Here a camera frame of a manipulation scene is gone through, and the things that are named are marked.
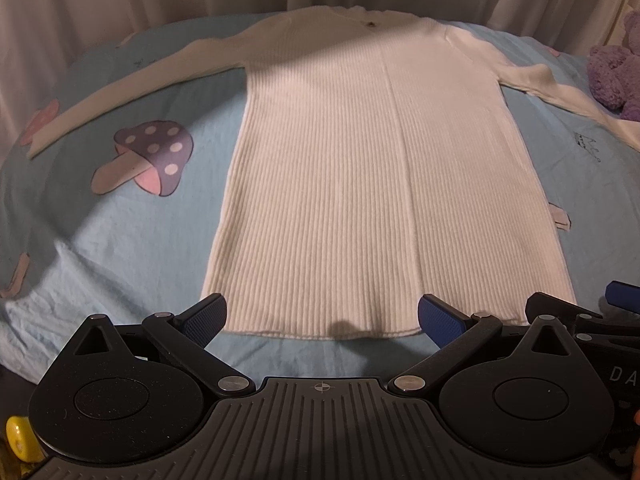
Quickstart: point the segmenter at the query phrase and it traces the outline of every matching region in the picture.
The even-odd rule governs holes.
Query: metal screw
[[[394,380],[394,385],[403,392],[415,392],[424,388],[424,379],[416,375],[401,375]]]
[[[218,387],[225,392],[239,392],[249,386],[249,381],[239,375],[229,375],[218,381]]]

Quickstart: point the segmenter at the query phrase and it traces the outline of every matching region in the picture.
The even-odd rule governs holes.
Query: circular black disc
[[[569,397],[560,386],[531,377],[502,383],[494,391],[494,400],[509,415],[525,420],[554,418],[569,404]]]
[[[118,420],[134,415],[146,406],[149,390],[132,379],[98,379],[78,390],[76,408],[80,413],[100,420]]]
[[[515,463],[565,462],[597,449],[613,410],[595,372],[570,373],[546,356],[527,361],[507,358],[455,374],[438,400],[447,425],[471,447]]]
[[[54,452],[81,462],[117,464],[161,454],[199,423],[204,408],[198,384],[177,368],[131,358],[69,367],[42,382],[29,417]]]

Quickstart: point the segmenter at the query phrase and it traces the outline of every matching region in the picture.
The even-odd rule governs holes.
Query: mushroom stem
[[[152,167],[145,158],[127,150],[95,170],[94,177],[91,179],[91,191],[103,195]]]
[[[9,286],[0,290],[0,298],[12,298],[20,292],[22,282],[24,281],[24,276],[27,274],[28,268],[29,255],[27,253],[22,253],[20,258],[18,258],[18,264],[15,266],[14,275],[11,277]]]

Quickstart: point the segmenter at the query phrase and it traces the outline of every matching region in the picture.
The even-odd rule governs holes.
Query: sweater sleeve
[[[230,38],[193,41],[175,54],[104,86],[37,132],[27,157],[33,158],[71,130],[139,97],[174,83],[244,66],[282,34],[289,22],[286,13],[277,14]]]
[[[593,119],[640,152],[640,123],[612,117],[581,90],[557,83],[547,65],[517,66],[491,43],[479,40],[462,28],[447,27],[446,39],[473,63],[490,70],[501,85],[522,90],[549,104]]]

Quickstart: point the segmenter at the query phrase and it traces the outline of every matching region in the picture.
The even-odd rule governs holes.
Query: purple polka dot mushroom cap
[[[193,151],[193,138],[174,121],[149,121],[123,128],[113,136],[118,153],[127,150],[145,158],[159,181],[159,196],[171,195],[180,184],[180,176]]]

